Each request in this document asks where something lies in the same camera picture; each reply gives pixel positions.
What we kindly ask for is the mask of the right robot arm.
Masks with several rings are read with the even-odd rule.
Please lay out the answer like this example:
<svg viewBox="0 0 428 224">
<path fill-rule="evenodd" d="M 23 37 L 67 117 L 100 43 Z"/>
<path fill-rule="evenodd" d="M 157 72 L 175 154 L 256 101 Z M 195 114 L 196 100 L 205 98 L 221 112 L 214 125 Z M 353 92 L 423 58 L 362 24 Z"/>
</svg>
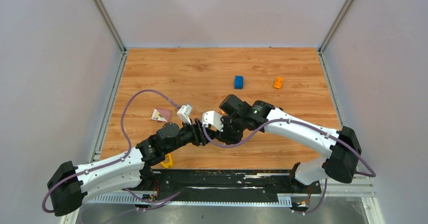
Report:
<svg viewBox="0 0 428 224">
<path fill-rule="evenodd" d="M 349 184 L 357 172 L 361 147 L 353 129 L 318 126 L 296 118 L 281 108 L 257 100 L 252 105 L 230 94 L 220 104 L 224 115 L 215 111 L 203 114 L 203 126 L 217 129 L 215 138 L 229 145 L 243 144 L 245 130 L 282 136 L 320 154 L 309 162 L 296 163 L 288 178 L 289 188 L 302 192 L 315 181 L 331 178 Z"/>
</svg>

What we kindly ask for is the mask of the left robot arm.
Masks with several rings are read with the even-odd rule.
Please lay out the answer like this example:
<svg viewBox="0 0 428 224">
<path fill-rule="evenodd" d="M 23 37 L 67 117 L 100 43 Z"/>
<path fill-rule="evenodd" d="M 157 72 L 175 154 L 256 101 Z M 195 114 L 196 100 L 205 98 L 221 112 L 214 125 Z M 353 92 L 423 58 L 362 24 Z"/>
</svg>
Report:
<svg viewBox="0 0 428 224">
<path fill-rule="evenodd" d="M 42 209 L 63 216 L 79 208 L 83 201 L 111 191 L 136 186 L 149 190 L 155 179 L 152 166 L 189 143 L 206 145 L 208 137 L 213 138 L 215 134 L 212 129 L 204 129 L 198 119 L 194 124 L 182 127 L 166 123 L 155 134 L 122 154 L 80 165 L 64 162 L 47 183 L 48 194 L 43 199 Z"/>
</svg>

